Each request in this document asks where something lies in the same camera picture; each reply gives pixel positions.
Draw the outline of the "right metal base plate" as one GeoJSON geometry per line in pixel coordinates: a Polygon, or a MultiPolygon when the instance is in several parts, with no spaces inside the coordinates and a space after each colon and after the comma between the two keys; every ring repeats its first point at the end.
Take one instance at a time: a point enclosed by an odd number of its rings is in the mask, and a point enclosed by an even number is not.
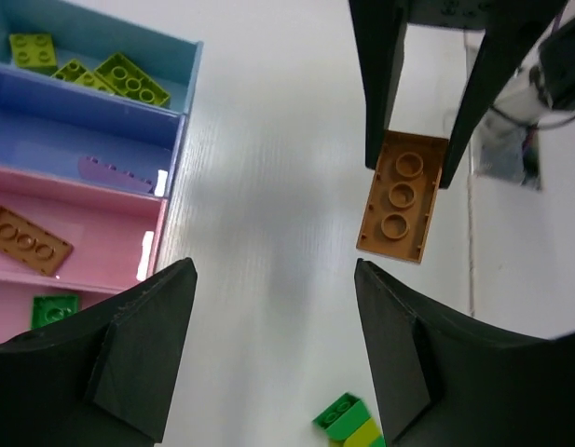
{"type": "Polygon", "coordinates": [[[541,160],[536,125],[513,122],[489,110],[472,136],[472,173],[540,191],[541,160]]]}

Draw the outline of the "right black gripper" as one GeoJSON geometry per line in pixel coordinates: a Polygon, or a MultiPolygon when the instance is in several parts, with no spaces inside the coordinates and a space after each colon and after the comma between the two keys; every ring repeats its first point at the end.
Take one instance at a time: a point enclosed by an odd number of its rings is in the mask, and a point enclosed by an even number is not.
{"type": "Polygon", "coordinates": [[[487,31],[445,152],[440,188],[447,189],[474,129],[534,46],[531,31],[545,29],[566,4],[566,1],[350,0],[365,98],[365,166],[376,168],[384,133],[390,125],[409,25],[487,31]]]}

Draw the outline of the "dark blue bin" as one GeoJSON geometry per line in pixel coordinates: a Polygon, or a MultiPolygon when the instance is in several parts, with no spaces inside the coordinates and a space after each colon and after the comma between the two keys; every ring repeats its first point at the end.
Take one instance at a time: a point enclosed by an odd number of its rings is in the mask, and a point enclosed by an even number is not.
{"type": "Polygon", "coordinates": [[[184,115],[0,64],[0,166],[69,181],[80,157],[150,180],[167,196],[185,135],[184,115]]]}

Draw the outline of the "lime small brick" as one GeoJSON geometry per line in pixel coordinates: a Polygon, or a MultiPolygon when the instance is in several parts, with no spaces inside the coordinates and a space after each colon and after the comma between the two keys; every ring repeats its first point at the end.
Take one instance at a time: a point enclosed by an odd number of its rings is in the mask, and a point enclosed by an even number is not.
{"type": "Polygon", "coordinates": [[[111,87],[109,87],[77,59],[69,60],[51,77],[64,82],[73,83],[81,87],[93,88],[108,94],[116,94],[111,87]]]}

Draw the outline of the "lime green brick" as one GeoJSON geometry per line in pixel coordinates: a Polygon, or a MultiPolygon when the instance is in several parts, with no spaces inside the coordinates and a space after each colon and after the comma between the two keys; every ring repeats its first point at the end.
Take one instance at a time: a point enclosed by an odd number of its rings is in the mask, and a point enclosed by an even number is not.
{"type": "Polygon", "coordinates": [[[163,108],[170,105],[170,93],[123,53],[109,56],[94,73],[119,96],[163,108]]]}

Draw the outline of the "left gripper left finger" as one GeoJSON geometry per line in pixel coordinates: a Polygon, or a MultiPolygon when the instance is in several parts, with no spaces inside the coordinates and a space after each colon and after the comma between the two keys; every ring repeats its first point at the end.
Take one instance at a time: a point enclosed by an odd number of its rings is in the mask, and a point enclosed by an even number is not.
{"type": "Polygon", "coordinates": [[[196,285],[185,258],[0,344],[0,446],[160,443],[196,285]]]}

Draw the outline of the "large pink bin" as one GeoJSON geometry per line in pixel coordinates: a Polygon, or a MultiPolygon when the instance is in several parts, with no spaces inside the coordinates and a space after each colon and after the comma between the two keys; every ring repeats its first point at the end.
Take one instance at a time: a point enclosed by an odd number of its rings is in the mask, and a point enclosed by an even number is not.
{"type": "Polygon", "coordinates": [[[0,281],[0,344],[31,330],[32,305],[35,296],[56,294],[78,295],[81,305],[77,313],[115,295],[114,293],[66,290],[0,281]]]}

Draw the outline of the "dark green brick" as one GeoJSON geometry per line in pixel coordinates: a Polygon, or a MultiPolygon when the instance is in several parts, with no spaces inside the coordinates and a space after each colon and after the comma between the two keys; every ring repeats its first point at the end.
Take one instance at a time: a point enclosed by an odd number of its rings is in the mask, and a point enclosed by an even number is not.
{"type": "Polygon", "coordinates": [[[80,310],[81,300],[76,294],[38,295],[33,298],[32,330],[68,318],[80,310]]]}

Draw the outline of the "small purple green brick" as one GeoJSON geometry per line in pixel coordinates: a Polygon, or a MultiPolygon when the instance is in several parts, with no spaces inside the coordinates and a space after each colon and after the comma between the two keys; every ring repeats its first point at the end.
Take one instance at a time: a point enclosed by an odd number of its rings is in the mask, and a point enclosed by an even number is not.
{"type": "Polygon", "coordinates": [[[419,264],[439,190],[448,140],[387,130],[357,248],[419,264]]]}

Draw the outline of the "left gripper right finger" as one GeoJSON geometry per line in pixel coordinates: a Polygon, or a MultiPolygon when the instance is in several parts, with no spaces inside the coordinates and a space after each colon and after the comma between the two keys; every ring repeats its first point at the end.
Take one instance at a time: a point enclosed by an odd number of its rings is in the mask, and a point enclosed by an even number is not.
{"type": "Polygon", "coordinates": [[[575,446],[575,332],[468,317],[359,260],[354,282],[390,446],[575,446]]]}

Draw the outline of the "light blue bin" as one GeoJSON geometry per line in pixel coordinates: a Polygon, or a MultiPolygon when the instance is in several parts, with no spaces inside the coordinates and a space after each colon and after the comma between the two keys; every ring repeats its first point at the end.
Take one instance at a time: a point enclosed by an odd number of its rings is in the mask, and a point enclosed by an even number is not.
{"type": "Polygon", "coordinates": [[[167,109],[190,112],[200,42],[158,33],[67,1],[0,1],[0,63],[17,67],[8,39],[11,34],[50,34],[58,69],[77,59],[94,72],[109,56],[123,53],[170,93],[167,109]]]}

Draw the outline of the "long multicolour brick stack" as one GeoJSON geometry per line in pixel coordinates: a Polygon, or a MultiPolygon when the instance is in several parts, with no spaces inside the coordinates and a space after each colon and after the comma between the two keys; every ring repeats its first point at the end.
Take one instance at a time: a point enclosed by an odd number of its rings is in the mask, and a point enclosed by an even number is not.
{"type": "Polygon", "coordinates": [[[348,392],[319,413],[312,424],[326,436],[330,446],[387,445],[364,401],[348,392]]]}

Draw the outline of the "lime square brick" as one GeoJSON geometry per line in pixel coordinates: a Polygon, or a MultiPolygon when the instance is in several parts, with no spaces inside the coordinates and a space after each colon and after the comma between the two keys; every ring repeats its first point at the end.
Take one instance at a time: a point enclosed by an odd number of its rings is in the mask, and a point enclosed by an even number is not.
{"type": "Polygon", "coordinates": [[[43,75],[53,75],[58,70],[50,34],[11,34],[8,39],[13,63],[18,68],[43,75]]]}

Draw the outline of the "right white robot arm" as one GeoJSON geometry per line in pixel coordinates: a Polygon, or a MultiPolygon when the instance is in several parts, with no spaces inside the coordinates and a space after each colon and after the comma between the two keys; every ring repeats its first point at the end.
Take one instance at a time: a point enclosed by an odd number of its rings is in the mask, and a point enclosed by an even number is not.
{"type": "Polygon", "coordinates": [[[484,35],[445,151],[441,187],[457,171],[487,115],[500,127],[532,129],[549,111],[575,114],[575,16],[548,25],[564,1],[351,1],[365,97],[365,165],[375,169],[404,62],[408,25],[484,35]]]}

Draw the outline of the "orange flat brick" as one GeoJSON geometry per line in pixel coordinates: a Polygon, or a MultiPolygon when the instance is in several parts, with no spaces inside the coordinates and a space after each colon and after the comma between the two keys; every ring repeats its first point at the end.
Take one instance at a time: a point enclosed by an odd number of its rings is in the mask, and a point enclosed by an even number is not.
{"type": "Polygon", "coordinates": [[[52,277],[74,246],[16,212],[0,206],[0,253],[52,277]]]}

